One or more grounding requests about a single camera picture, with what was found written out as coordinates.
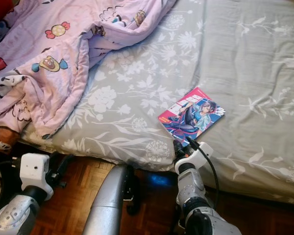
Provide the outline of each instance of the comic book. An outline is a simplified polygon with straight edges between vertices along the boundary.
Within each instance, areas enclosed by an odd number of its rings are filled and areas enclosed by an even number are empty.
[[[163,112],[158,120],[176,140],[187,146],[186,137],[195,140],[224,113],[223,108],[196,87]]]

